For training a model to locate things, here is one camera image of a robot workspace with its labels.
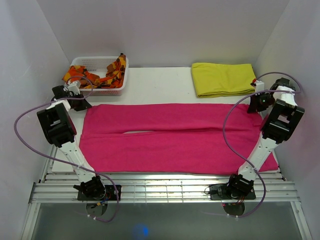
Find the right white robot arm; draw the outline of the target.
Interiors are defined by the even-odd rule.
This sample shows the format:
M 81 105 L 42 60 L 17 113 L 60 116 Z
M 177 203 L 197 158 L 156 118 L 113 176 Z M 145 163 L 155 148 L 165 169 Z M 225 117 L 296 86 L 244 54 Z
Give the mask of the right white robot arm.
M 295 102 L 296 92 L 290 80 L 281 77 L 269 90 L 250 95 L 248 114 L 271 109 L 262 121 L 255 147 L 226 184 L 225 194 L 228 197 L 244 200 L 253 194 L 254 181 L 259 177 L 264 162 L 275 148 L 292 136 L 305 113 L 305 109 Z

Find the pink trousers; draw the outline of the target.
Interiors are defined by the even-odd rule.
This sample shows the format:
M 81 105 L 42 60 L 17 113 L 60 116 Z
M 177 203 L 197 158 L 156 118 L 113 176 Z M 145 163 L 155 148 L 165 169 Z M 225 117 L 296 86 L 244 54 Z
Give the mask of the pink trousers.
M 100 104 L 84 117 L 79 147 L 98 172 L 230 175 L 260 135 L 247 105 Z

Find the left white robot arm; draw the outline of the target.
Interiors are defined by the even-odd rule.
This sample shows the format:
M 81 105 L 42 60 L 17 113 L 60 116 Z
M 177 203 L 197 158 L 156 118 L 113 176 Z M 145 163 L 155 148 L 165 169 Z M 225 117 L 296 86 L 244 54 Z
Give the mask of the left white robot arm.
M 92 106 L 84 99 L 79 81 L 53 87 L 52 92 L 54 102 L 37 112 L 44 136 L 71 163 L 79 181 L 73 187 L 89 199 L 101 200 L 106 196 L 106 187 L 80 150 L 76 142 L 77 130 L 69 115 L 70 110 L 79 112 Z

